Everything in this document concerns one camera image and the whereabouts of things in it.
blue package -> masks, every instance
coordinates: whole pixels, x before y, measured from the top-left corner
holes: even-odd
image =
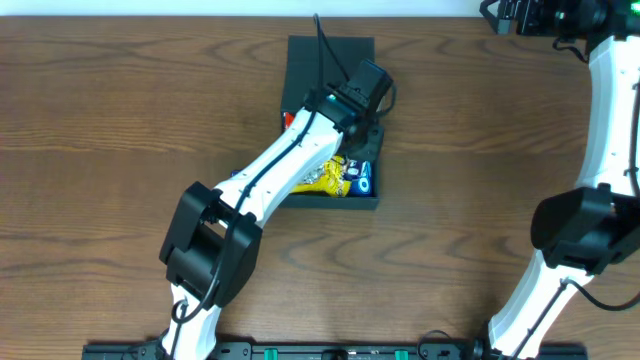
[[[370,162],[349,160],[344,179],[351,181],[347,196],[371,196],[373,184]]]

red object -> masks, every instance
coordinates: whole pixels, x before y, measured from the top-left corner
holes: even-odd
[[[293,124],[293,120],[295,120],[295,115],[291,114],[291,113],[284,113],[284,128],[285,130],[289,128],[289,126],[291,126],[291,124]]]

wooden table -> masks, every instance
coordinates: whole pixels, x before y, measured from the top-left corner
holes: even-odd
[[[342,19],[398,85],[375,212],[280,209],[219,334],[257,341],[472,337],[533,248],[538,202],[572,188],[590,78],[551,39],[481,19]],[[169,324],[158,260],[193,181],[213,186],[278,136],[291,18],[0,19],[0,358],[79,359]],[[619,303],[633,256],[589,285]],[[640,311],[576,296],[547,339],[637,358]]]

green connector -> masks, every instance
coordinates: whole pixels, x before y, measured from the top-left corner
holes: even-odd
[[[264,360],[278,360],[277,349],[267,349],[264,351]]]
[[[396,351],[396,360],[409,360],[409,352],[405,350]]]

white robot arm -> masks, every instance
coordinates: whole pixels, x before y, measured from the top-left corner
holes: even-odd
[[[536,1],[533,6],[544,7],[544,3]],[[638,236],[623,219],[640,195],[635,189],[638,149],[634,145],[640,38],[631,35],[637,33],[638,20],[630,8],[625,11],[600,1],[573,2],[568,8],[552,3],[556,8],[544,10],[553,14],[553,21],[537,18],[544,11],[529,10],[525,5],[530,1],[508,0],[501,1],[500,19],[490,19],[497,32],[507,27],[504,21],[515,18],[541,24],[538,28],[520,24],[518,33],[523,35],[546,35],[544,24],[553,24],[555,34],[587,33],[592,78],[589,137],[576,190],[545,200],[536,210],[531,228],[533,258],[506,306],[488,324],[490,349],[507,358],[535,358],[546,331],[577,292],[575,286],[567,286],[569,280],[586,285],[638,244]],[[580,23],[589,16],[593,28]],[[625,26],[633,28],[616,24],[621,18],[631,19]],[[570,19],[569,24],[563,24],[563,19]]]
[[[243,171],[229,180],[223,181],[215,188],[222,191],[220,199],[227,204],[236,204],[245,187],[273,159],[281,154],[300,135],[310,120],[311,112],[302,109],[296,114],[295,121],[278,140],[273,143],[258,159]],[[252,213],[256,224],[261,228],[289,195],[293,187],[302,181],[311,170],[322,165],[338,151],[342,143],[342,133],[334,128],[335,123],[322,114],[316,114],[313,124],[296,146],[282,160],[276,163],[255,185],[251,197],[247,198],[240,209],[241,214]],[[194,311],[200,303],[184,287],[171,285],[174,303],[187,300],[186,313]],[[220,316],[220,308],[214,305],[209,310],[200,311],[192,320],[185,323],[180,331],[179,341],[173,350],[177,359],[206,359],[216,344],[215,327]],[[170,353],[177,324],[171,321],[169,332],[162,340],[162,346]]]
[[[185,192],[160,253],[174,298],[166,354],[203,360],[211,353],[220,312],[251,275],[262,228],[295,185],[339,149],[350,159],[377,158],[384,129],[376,110],[391,84],[363,61],[345,84],[312,92],[313,104],[244,170],[213,190],[195,183]],[[222,225],[224,237],[207,222]]]

